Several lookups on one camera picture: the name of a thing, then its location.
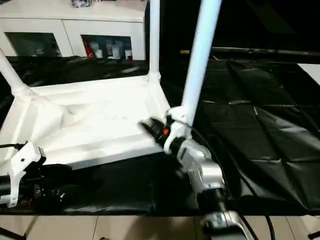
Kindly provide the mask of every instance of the tile floor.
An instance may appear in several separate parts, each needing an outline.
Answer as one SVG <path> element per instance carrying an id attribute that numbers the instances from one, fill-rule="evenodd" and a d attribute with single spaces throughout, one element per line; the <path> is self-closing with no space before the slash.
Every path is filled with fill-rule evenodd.
<path id="1" fill-rule="evenodd" d="M 28 240 L 202 240 L 199 217 L 144 216 L 0 216 L 0 227 Z M 260 240 L 269 239 L 261 216 L 247 217 Z M 320 230 L 311 216 L 271 218 L 277 240 L 307 240 L 308 232 Z M 310 227 L 303 229 L 302 220 Z"/>

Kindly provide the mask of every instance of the bottle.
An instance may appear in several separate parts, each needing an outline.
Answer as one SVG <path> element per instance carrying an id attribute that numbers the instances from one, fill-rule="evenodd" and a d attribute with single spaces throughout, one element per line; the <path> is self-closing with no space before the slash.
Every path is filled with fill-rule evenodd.
<path id="1" fill-rule="evenodd" d="M 87 40 L 84 40 L 84 41 L 83 41 L 83 44 L 84 44 L 85 53 L 86 53 L 87 57 L 89 57 L 89 58 L 94 58 L 94 57 L 95 57 L 95 54 L 94 54 L 94 52 L 91 50 L 88 41 L 87 41 Z"/>

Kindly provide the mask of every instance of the orange button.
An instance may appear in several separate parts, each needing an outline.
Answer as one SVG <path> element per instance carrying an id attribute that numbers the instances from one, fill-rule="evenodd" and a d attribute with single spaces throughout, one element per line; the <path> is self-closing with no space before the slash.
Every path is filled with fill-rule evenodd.
<path id="1" fill-rule="evenodd" d="M 168 129 L 168 128 L 164 128 L 164 129 L 163 129 L 163 134 L 164 134 L 164 135 L 167 135 L 168 133 L 169 133 L 169 129 Z"/>

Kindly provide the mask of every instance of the black plastic sheet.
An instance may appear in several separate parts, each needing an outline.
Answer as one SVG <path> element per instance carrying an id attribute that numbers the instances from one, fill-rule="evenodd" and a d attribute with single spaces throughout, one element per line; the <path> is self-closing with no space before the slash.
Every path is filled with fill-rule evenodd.
<path id="1" fill-rule="evenodd" d="M 80 57 L 10 61 L 29 86 L 148 72 L 148 65 L 138 61 Z M 187 69 L 187 62 L 161 64 L 161 86 L 171 106 L 181 102 Z M 3 121 L 13 100 L 4 79 L 0 81 L 0 93 Z M 209 140 L 222 162 L 232 208 L 247 215 L 263 214 L 240 181 L 241 171 L 270 215 L 320 212 L 319 93 L 317 83 L 296 64 L 208 63 L 194 127 Z M 63 186 L 66 201 L 54 214 L 200 214 L 188 178 L 178 171 L 175 158 L 164 153 L 75 170 L 70 179 L 77 187 Z M 1 208 L 0 213 L 34 214 L 34 210 L 21 204 Z"/>

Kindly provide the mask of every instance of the white cabinet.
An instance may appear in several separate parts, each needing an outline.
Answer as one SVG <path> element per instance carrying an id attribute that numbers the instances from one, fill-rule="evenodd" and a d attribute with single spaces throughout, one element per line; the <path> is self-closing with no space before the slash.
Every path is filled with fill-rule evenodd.
<path id="1" fill-rule="evenodd" d="M 73 56 L 62 20 L 0 19 L 0 48 L 6 56 Z"/>
<path id="2" fill-rule="evenodd" d="M 147 0 L 11 0 L 0 7 L 6 56 L 81 56 L 145 60 Z"/>
<path id="3" fill-rule="evenodd" d="M 96 52 L 92 45 L 97 43 L 102 55 L 106 57 L 119 53 L 117 58 L 128 58 L 129 51 L 134 60 L 146 59 L 145 28 L 142 23 L 63 20 L 63 24 L 74 55 L 87 57 L 85 44 L 89 44 L 89 47 Z"/>

